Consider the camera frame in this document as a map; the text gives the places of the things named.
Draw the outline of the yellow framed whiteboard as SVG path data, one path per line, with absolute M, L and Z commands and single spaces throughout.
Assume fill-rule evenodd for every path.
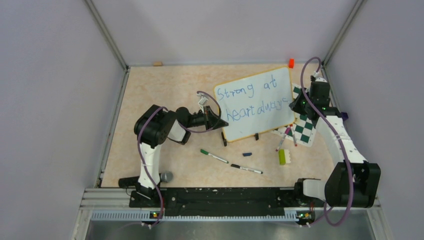
M 222 129 L 228 142 L 242 140 L 295 121 L 291 69 L 279 67 L 218 84 L 213 89 L 228 123 Z

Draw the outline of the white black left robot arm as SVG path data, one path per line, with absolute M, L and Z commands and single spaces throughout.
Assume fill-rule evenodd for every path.
M 171 140 L 185 145 L 190 136 L 190 129 L 204 126 L 206 131 L 229 126 L 219 114 L 207 105 L 205 110 L 190 113 L 186 107 L 176 111 L 153 104 L 135 123 L 134 133 L 137 136 L 141 170 L 135 189 L 141 195 L 141 200 L 149 207 L 160 202 L 160 193 L 156 190 L 161 180 L 159 173 L 160 152 L 162 144 Z

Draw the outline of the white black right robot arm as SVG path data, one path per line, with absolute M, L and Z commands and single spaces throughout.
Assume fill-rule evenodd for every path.
M 302 87 L 290 108 L 311 120 L 323 137 L 334 163 L 327 180 L 300 178 L 293 192 L 299 206 L 307 206 L 313 198 L 331 207 L 370 208 L 374 205 L 381 168 L 370 163 L 359 152 L 344 126 L 342 113 L 330 106 L 330 84 L 319 77 L 309 88 Z

